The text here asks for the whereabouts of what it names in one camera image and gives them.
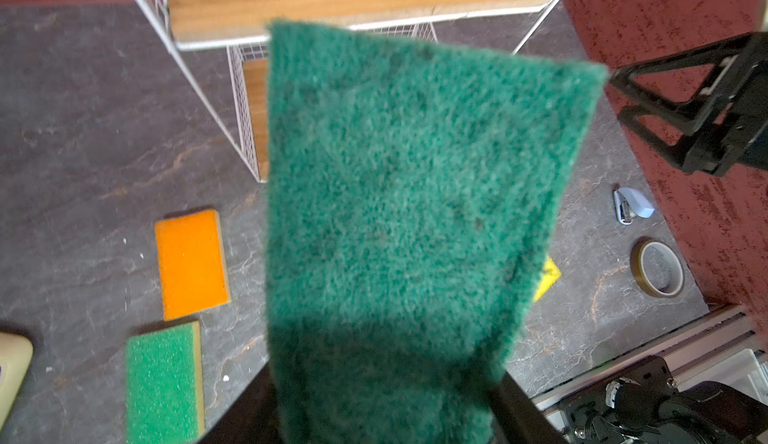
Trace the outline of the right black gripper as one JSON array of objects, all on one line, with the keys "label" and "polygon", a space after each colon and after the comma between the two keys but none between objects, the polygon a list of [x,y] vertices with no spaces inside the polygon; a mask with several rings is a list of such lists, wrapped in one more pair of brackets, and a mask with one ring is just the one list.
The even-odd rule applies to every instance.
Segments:
[{"label": "right black gripper", "polygon": [[[687,101],[640,83],[646,76],[705,71]],[[675,169],[724,176],[736,164],[767,169],[767,34],[737,35],[615,70],[610,85],[640,102],[619,121]]]}]

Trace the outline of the dark green sponge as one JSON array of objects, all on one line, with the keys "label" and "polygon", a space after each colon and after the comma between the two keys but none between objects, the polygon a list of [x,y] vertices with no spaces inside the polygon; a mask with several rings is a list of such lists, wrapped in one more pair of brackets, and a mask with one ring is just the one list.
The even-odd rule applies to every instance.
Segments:
[{"label": "dark green sponge", "polygon": [[267,341],[287,443],[484,443],[608,72],[276,21]]}]

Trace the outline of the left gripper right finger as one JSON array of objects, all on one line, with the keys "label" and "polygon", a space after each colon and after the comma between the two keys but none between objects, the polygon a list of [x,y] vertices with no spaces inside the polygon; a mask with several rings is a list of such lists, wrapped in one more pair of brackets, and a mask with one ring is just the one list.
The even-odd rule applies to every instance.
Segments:
[{"label": "left gripper right finger", "polygon": [[508,373],[489,393],[488,401],[501,443],[567,442]]}]

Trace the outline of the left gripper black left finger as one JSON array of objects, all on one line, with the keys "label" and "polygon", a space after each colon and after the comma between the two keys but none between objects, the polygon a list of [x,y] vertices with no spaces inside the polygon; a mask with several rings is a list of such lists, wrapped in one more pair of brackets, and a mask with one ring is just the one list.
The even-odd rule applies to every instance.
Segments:
[{"label": "left gripper black left finger", "polygon": [[281,443],[278,401],[265,365],[199,443]]}]

